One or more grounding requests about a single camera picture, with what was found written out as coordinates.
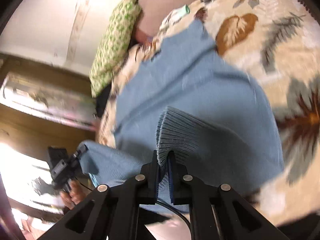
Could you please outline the person's left hand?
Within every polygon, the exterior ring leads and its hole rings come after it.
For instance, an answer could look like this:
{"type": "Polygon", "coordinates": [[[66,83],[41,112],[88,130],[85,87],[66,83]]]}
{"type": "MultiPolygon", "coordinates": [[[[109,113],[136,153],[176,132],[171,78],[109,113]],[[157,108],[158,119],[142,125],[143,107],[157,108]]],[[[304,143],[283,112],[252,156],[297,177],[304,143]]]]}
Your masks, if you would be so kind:
{"type": "Polygon", "coordinates": [[[78,180],[71,180],[69,186],[71,188],[69,192],[62,190],[60,196],[65,207],[71,210],[86,198],[89,191],[78,180]]]}

